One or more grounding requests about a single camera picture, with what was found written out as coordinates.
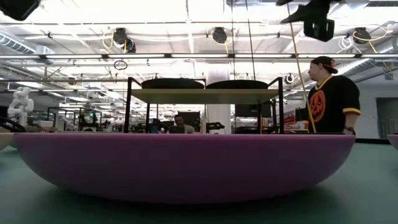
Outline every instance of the black t-shirt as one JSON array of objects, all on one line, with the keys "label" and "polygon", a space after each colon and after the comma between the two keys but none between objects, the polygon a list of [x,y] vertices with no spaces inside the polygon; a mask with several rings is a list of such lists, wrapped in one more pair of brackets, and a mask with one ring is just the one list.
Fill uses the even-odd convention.
[{"label": "black t-shirt", "polygon": [[[310,90],[308,100],[317,133],[342,133],[345,113],[361,114],[358,87],[345,76],[329,76]],[[306,115],[305,123],[312,133],[312,124],[308,113]]]}]

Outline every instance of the black round disc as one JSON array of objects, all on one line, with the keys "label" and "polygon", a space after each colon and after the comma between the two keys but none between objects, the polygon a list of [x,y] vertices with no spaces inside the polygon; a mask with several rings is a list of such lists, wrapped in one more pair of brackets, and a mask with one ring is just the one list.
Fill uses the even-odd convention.
[{"label": "black round disc", "polygon": [[254,80],[226,80],[206,86],[207,89],[268,89],[265,82]]},{"label": "black round disc", "polygon": [[141,83],[143,89],[203,89],[205,86],[195,80],[184,78],[156,78]]}]

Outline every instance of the green floor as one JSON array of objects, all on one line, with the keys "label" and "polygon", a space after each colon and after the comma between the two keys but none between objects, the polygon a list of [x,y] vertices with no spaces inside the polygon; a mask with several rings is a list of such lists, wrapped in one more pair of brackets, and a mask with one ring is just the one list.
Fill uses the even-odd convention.
[{"label": "green floor", "polygon": [[345,165],[312,190],[210,207],[138,205],[58,189],[15,150],[0,152],[0,223],[398,223],[398,151],[356,144]]}]

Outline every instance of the seated person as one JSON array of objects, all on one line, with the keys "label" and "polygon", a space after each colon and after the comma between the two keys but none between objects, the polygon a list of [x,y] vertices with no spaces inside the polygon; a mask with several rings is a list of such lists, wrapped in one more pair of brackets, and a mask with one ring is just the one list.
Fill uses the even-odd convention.
[{"label": "seated person", "polygon": [[192,126],[184,124],[184,120],[182,119],[181,115],[175,115],[174,116],[174,122],[177,126],[184,126],[185,128],[185,134],[193,134],[195,133],[195,130]]}]

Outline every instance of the yellow shirt trim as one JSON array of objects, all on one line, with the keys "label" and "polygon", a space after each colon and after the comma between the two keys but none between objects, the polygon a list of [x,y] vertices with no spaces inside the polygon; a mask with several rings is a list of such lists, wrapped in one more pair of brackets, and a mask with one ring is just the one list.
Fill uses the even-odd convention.
[{"label": "yellow shirt trim", "polygon": [[323,85],[327,82],[327,81],[329,81],[329,79],[331,79],[331,78],[333,78],[333,75],[329,75],[323,82],[322,82],[322,84],[318,87],[317,85],[315,85],[315,90],[319,90],[320,88],[322,88],[323,87]]},{"label": "yellow shirt trim", "polygon": [[361,114],[361,111],[355,108],[344,108],[343,113],[356,113],[356,114]]}]

